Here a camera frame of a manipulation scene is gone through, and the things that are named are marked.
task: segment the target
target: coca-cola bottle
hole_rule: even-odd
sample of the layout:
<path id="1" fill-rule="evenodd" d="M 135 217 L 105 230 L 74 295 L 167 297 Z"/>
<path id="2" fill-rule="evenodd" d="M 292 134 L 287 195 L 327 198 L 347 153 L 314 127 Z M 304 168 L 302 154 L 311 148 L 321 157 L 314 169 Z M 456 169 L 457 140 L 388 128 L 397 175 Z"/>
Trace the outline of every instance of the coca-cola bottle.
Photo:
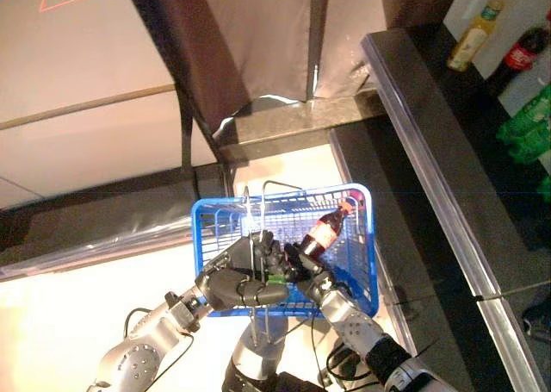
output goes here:
<path id="1" fill-rule="evenodd" d="M 332 213 L 322 216 L 300 243 L 300 249 L 314 260 L 335 242 L 343 227 L 344 218 L 352 212 L 352 205 L 344 201 Z"/>
<path id="2" fill-rule="evenodd" d="M 530 28 L 526 31 L 503 57 L 494 73 L 486 80 L 488 93 L 493 97 L 501 95 L 516 75 L 531 69 L 538 53 L 541 53 L 548 43 L 549 30 L 547 28 Z"/>

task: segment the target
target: yellow bottle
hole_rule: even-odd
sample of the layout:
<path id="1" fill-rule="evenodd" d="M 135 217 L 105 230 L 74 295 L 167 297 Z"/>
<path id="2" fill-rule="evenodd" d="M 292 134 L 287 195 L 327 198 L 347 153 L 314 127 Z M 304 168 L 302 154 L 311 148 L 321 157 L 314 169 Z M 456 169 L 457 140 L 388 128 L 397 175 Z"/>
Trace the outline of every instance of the yellow bottle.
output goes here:
<path id="1" fill-rule="evenodd" d="M 503 0 L 490 0 L 482 13 L 465 30 L 448 59 L 448 68 L 465 71 L 496 25 L 496 17 L 503 9 Z"/>

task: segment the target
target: orange bottle cap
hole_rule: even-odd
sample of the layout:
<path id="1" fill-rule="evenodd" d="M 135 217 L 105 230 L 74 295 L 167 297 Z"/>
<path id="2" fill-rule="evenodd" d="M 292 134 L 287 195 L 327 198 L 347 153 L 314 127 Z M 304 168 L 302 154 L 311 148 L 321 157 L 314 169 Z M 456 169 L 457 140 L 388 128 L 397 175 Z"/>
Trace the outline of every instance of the orange bottle cap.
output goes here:
<path id="1" fill-rule="evenodd" d="M 346 201 L 343 201 L 341 202 L 340 205 L 344 211 L 348 212 L 348 214 L 350 214 L 352 212 L 352 210 L 354 209 L 354 207 L 352 207 L 352 204 L 350 204 L 349 202 L 346 202 Z"/>

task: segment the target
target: green bottle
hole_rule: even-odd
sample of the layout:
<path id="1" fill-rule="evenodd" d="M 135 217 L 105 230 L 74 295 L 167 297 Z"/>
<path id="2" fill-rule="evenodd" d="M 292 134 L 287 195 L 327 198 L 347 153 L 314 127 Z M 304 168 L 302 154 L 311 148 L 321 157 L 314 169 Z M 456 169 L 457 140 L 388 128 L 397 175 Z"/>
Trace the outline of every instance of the green bottle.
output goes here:
<path id="1" fill-rule="evenodd" d="M 551 144 L 551 120 L 537 122 L 537 125 L 524 137 L 518 138 L 509 151 L 515 162 L 529 164 L 549 149 Z"/>
<path id="2" fill-rule="evenodd" d="M 526 103 L 517 114 L 505 122 L 498 130 L 496 136 L 505 144 L 516 142 L 539 122 L 551 115 L 551 84 L 548 84 L 538 96 Z"/>
<path id="3" fill-rule="evenodd" d="M 543 201 L 547 203 L 551 202 L 551 177 L 549 175 L 540 182 L 540 185 L 537 187 L 537 192 L 542 194 Z"/>

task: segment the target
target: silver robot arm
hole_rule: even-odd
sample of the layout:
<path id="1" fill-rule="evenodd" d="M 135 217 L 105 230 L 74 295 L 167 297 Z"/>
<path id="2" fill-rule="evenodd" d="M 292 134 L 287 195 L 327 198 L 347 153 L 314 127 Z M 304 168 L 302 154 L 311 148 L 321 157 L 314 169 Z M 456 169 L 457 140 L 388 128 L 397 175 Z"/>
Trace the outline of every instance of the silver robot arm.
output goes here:
<path id="1" fill-rule="evenodd" d="M 87 392 L 145 392 L 154 382 L 166 354 L 186 333 L 199 330 L 199 320 L 213 310 L 285 300 L 287 286 L 266 285 L 241 272 L 243 258 L 249 254 L 249 239 L 244 237 L 205 265 L 191 289 L 181 296 L 167 293 L 165 302 L 107 352 Z"/>
<path id="2" fill-rule="evenodd" d="M 166 302 L 147 314 L 128 336 L 103 357 L 96 381 L 88 392 L 143 392 L 155 377 L 166 354 L 194 332 L 198 321 L 213 308 L 201 302 L 202 293 L 194 286 L 182 296 L 172 293 Z"/>
<path id="3" fill-rule="evenodd" d="M 323 316 L 371 369 L 386 392 L 456 392 L 363 313 L 335 284 L 329 271 L 303 257 L 301 254 L 302 263 L 314 271 L 314 277 L 303 286 L 304 291 L 318 303 Z"/>

